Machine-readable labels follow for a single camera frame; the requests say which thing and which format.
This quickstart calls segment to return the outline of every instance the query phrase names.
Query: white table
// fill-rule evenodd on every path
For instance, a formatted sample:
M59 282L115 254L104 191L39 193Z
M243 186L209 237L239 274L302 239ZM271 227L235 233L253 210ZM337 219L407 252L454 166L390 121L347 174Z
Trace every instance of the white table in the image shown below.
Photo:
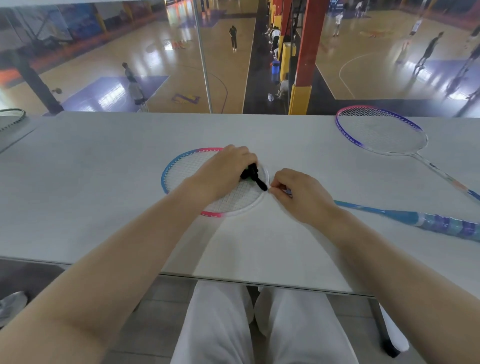
M430 137L423 155L480 190L478 120L413 120ZM479 220L480 204L413 158L354 146L330 116L63 112L0 154L0 256L74 263L164 196L160 176L175 156L229 143L247 145L271 174L316 177L339 200ZM480 244L354 214L480 297ZM368 294L330 242L270 195L237 217L199 217L163 272Z

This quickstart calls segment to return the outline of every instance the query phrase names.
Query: person's left hand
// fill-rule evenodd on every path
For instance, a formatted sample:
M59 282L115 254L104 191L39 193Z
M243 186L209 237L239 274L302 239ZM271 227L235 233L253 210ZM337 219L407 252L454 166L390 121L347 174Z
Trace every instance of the person's left hand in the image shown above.
M204 204L209 205L230 193L239 183L243 170L257 161L257 156L246 146L228 145L188 178L188 183Z

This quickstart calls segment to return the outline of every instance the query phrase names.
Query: hand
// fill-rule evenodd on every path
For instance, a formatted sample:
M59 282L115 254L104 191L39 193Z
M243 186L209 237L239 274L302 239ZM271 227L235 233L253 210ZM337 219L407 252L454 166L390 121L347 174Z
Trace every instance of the hand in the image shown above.
M205 162L188 180L205 206L230 193L239 183L240 175L257 156L246 146L226 146Z
M289 189L292 197L284 191ZM343 212L326 189L308 174L283 168L275 174L269 190L298 221L324 232Z

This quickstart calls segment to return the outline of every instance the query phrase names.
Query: racket handle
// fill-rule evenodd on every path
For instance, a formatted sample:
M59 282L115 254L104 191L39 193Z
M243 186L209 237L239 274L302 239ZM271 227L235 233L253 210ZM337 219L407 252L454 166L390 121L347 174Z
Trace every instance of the racket handle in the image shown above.
M455 178L453 178L451 175L449 175L448 173L445 173L443 172L441 169L439 169L436 165L434 165L433 163L431 163L429 160L427 160L426 158L422 157L420 154L418 153L414 153L412 154L412 157L414 157L415 159L419 160L420 162L422 162L423 164L425 164L428 168L430 168L431 170L433 170L435 173L437 173L440 177L442 177L443 179L449 181L454 187L456 187L459 191L463 192L464 194L466 194L467 196L469 196L470 198L473 198L475 199L477 202L480 202L480 194L476 193L475 191L469 189L467 186L465 186L464 184L460 183L459 181L457 181Z
M424 230L480 242L480 224L419 212L417 226Z

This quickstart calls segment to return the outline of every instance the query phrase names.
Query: white pants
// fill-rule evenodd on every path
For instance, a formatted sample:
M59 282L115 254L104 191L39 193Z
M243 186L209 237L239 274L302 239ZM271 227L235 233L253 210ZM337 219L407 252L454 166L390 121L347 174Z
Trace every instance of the white pants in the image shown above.
M252 314L245 286L199 281L170 364L253 364ZM324 293L264 288L255 318L267 363L358 364Z

